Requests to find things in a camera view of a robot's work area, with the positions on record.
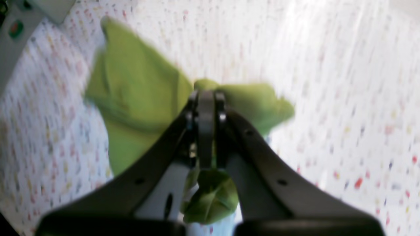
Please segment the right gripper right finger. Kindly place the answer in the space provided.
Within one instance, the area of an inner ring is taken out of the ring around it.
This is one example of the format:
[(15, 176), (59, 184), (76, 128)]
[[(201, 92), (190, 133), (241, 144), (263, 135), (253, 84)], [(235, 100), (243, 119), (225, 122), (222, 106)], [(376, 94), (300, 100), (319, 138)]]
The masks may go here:
[(383, 236), (379, 221), (291, 169), (258, 131), (215, 93), (216, 165), (235, 183), (242, 222), (235, 236)]

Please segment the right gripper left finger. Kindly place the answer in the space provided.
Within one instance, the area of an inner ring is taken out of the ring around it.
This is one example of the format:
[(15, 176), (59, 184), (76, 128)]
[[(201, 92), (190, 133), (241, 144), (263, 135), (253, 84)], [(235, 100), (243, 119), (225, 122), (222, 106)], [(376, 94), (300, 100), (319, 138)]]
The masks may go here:
[(191, 161), (194, 91), (182, 113), (130, 168), (81, 199), (46, 215), (41, 236), (184, 236), (178, 221)]

